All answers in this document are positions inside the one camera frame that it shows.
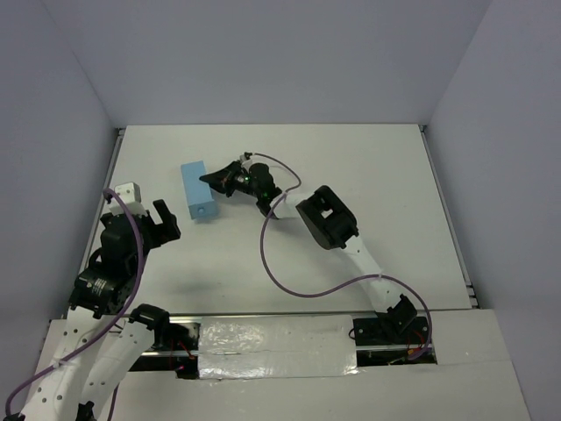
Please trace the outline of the blue rectangular box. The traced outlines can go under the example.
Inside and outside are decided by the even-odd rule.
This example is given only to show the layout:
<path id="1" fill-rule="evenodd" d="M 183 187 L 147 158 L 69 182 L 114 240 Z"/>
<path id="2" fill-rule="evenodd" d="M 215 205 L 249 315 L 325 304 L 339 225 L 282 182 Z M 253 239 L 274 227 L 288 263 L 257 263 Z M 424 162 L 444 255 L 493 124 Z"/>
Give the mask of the blue rectangular box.
<path id="1" fill-rule="evenodd" d="M 181 165 L 185 197 L 192 220 L 211 219 L 218 216 L 218 206 L 209 185 L 200 180 L 206 175 L 203 161 L 192 161 Z"/>

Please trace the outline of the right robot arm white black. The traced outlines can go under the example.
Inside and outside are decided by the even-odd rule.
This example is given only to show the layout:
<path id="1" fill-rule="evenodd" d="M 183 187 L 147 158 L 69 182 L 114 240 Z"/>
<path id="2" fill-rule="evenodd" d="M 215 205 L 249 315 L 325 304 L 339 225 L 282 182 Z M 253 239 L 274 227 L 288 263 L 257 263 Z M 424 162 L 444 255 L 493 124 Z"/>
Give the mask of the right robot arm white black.
<path id="1" fill-rule="evenodd" d="M 382 273 L 380 265 L 367 250 L 359 234 L 358 220 L 334 190 L 322 185 L 306 195 L 296 194 L 302 180 L 285 190 L 274 181 L 267 164 L 252 163 L 250 153 L 199 180 L 217 193 L 230 197 L 240 192 L 256 199 L 256 206 L 265 217 L 259 235 L 259 256 L 267 276 L 283 292 L 300 298 L 331 295 L 347 286 L 359 283 L 365 291 L 377 319 L 374 334 L 395 342 L 405 337 L 418 312 L 410 296 L 423 300 L 407 284 Z M 299 293 L 283 285 L 268 265 L 265 252 L 266 228 L 273 220 L 298 218 L 313 240 L 326 251 L 339 251 L 358 275 L 331 289 L 318 293 Z"/>

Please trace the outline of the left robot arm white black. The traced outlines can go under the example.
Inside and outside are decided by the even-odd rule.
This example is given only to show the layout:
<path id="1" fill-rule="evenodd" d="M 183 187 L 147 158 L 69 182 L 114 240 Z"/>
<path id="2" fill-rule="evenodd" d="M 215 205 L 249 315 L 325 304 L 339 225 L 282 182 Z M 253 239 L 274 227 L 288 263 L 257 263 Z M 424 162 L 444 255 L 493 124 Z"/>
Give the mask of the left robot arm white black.
<path id="1" fill-rule="evenodd" d="M 132 305 L 148 254 L 180 238 L 177 218 L 162 200 L 155 223 L 139 203 L 107 196 L 101 245 L 75 279 L 69 311 L 53 358 L 19 386 L 36 388 L 25 406 L 5 405 L 9 420 L 96 420 L 138 357 L 159 345 L 168 311 Z"/>

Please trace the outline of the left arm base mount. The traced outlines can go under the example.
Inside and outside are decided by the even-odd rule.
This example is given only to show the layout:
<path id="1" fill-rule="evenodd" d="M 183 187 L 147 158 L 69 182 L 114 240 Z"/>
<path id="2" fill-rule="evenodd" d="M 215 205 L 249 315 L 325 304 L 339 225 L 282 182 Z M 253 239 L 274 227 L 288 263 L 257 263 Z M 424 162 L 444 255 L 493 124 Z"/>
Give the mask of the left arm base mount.
<path id="1" fill-rule="evenodd" d="M 183 380 L 199 378 L 200 323 L 171 323 L 162 339 L 144 352 L 130 372 L 161 372 Z"/>

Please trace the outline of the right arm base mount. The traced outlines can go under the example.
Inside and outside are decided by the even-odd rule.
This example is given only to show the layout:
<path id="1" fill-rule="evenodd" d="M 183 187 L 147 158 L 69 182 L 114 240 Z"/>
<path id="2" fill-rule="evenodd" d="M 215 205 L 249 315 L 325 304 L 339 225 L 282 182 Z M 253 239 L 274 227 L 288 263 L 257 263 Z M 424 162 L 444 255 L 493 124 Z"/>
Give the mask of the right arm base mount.
<path id="1" fill-rule="evenodd" d="M 348 336 L 355 344 L 358 367 L 436 364 L 428 329 L 425 316 L 416 317 L 401 334 L 378 318 L 354 318 Z"/>

